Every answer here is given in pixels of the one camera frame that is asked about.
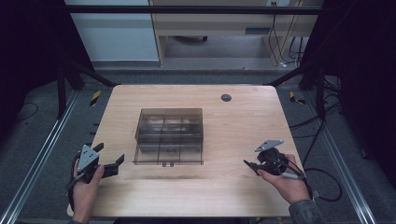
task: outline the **transparent drawer box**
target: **transparent drawer box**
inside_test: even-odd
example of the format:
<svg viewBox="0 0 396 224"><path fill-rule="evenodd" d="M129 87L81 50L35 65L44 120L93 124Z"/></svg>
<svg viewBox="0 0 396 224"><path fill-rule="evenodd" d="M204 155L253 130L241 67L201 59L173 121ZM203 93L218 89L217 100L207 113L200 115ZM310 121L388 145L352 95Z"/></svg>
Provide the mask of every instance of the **transparent drawer box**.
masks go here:
<svg viewBox="0 0 396 224"><path fill-rule="evenodd" d="M201 108L144 108L136 129L134 164L203 164Z"/></svg>

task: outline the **wall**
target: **wall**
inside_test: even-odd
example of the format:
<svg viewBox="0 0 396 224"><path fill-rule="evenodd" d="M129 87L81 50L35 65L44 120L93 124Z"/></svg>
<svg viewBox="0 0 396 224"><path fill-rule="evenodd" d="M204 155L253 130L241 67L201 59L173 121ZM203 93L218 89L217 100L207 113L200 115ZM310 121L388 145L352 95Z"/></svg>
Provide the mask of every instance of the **wall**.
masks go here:
<svg viewBox="0 0 396 224"><path fill-rule="evenodd" d="M147 0L65 0L67 5L139 5ZM149 14L77 14L72 18L93 64L158 62Z"/></svg>

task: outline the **hand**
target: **hand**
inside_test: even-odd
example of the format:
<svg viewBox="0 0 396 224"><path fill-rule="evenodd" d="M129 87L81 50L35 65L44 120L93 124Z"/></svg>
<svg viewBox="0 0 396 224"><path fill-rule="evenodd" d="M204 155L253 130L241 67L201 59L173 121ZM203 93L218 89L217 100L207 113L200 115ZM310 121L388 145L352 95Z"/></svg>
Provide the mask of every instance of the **hand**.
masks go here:
<svg viewBox="0 0 396 224"><path fill-rule="evenodd" d="M296 163L293 155L285 154L286 159ZM257 173L267 182L272 184L280 193L280 195L290 204L297 203L302 200L310 200L308 189L303 180L286 178L282 175L270 175L264 170L258 170ZM286 173L294 174L290 169Z"/></svg>
<svg viewBox="0 0 396 224"><path fill-rule="evenodd" d="M75 163L74 177L78 175L77 172L78 160ZM105 172L105 166L99 166L89 184L84 180L79 180L73 188L74 200L74 215L73 220L81 223L89 223L95 202L96 195L99 189L99 182Z"/></svg>

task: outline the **silver bracket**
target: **silver bracket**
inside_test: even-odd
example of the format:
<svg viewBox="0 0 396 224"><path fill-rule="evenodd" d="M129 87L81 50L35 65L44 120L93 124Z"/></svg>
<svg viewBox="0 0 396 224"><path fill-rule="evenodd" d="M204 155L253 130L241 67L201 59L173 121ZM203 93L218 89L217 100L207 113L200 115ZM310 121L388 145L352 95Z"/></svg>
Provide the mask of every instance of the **silver bracket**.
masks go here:
<svg viewBox="0 0 396 224"><path fill-rule="evenodd" d="M99 158L99 153L94 151L92 148L84 145L81 150L81 156L79 157L77 170L81 171L87 167L91 162Z"/></svg>
<svg viewBox="0 0 396 224"><path fill-rule="evenodd" d="M265 140L264 143L262 143L259 147L257 147L256 149L254 149L255 152L261 152L261 151L265 151L268 150L270 148L279 146L281 144L283 144L284 141L283 140Z"/></svg>

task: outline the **dark sleeve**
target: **dark sleeve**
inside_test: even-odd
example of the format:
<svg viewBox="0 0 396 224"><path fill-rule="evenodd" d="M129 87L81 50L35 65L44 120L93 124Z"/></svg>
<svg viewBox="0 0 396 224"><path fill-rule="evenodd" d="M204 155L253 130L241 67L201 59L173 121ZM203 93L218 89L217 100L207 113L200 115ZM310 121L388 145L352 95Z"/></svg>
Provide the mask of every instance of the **dark sleeve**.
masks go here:
<svg viewBox="0 0 396 224"><path fill-rule="evenodd" d="M82 224L82 223L81 223L81 222L76 222L76 221L70 220L67 224Z"/></svg>
<svg viewBox="0 0 396 224"><path fill-rule="evenodd" d="M326 223L318 206L314 201L304 200L293 203L289 212L295 224L322 224Z"/></svg>

